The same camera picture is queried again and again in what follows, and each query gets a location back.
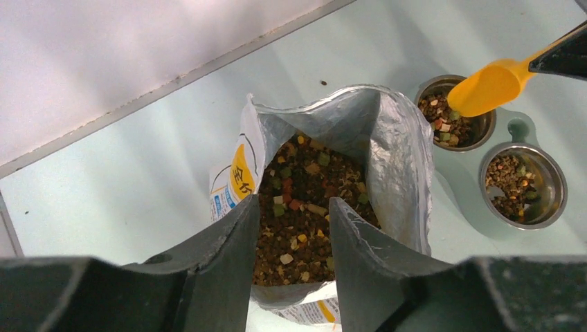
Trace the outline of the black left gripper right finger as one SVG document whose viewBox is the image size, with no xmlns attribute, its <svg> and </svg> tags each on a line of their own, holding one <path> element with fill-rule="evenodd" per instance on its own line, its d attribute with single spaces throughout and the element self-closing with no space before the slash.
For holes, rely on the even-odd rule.
<svg viewBox="0 0 587 332">
<path fill-rule="evenodd" d="M 329 201 L 344 331 L 585 331 L 586 257 L 423 255 Z"/>
</svg>

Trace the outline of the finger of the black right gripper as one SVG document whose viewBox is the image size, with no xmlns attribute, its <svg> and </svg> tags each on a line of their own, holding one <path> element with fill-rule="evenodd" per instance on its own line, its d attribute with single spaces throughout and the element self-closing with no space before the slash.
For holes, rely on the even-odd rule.
<svg viewBox="0 0 587 332">
<path fill-rule="evenodd" d="M 528 71 L 586 81 L 586 21 L 537 55 Z"/>
</svg>

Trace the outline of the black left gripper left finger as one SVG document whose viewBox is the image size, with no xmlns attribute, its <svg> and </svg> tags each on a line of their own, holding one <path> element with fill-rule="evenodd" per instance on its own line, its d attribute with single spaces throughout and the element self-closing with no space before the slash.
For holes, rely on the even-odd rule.
<svg viewBox="0 0 587 332">
<path fill-rule="evenodd" d="M 1 261 L 2 331 L 244 331 L 260 206 L 226 216 L 141 264 L 94 257 Z"/>
</svg>

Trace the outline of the yellow plastic scoop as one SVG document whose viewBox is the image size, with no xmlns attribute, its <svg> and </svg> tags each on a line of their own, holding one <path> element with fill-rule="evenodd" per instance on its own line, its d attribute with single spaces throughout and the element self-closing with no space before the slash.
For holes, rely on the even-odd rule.
<svg viewBox="0 0 587 332">
<path fill-rule="evenodd" d="M 563 40 L 558 39 L 521 61 L 500 59 L 489 63 L 450 90 L 447 97 L 449 107 L 461 116 L 472 118 L 515 100 L 536 75 L 530 71 L 530 62 Z"/>
</svg>

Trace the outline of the colourful pet food bag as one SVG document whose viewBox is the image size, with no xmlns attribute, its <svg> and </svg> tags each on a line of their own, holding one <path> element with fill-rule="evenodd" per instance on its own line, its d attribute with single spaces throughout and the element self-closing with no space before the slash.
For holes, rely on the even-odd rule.
<svg viewBox="0 0 587 332">
<path fill-rule="evenodd" d="M 360 163 L 380 223 L 375 227 L 414 251 L 430 254 L 431 129 L 404 95 L 379 86 L 350 86 L 295 109 L 248 101 L 233 160 L 210 177 L 214 221 L 250 195 L 259 200 L 265 169 L 296 133 Z M 342 326 L 336 277 L 331 282 L 288 286 L 256 286 L 252 280 L 249 300 L 290 320 Z"/>
</svg>

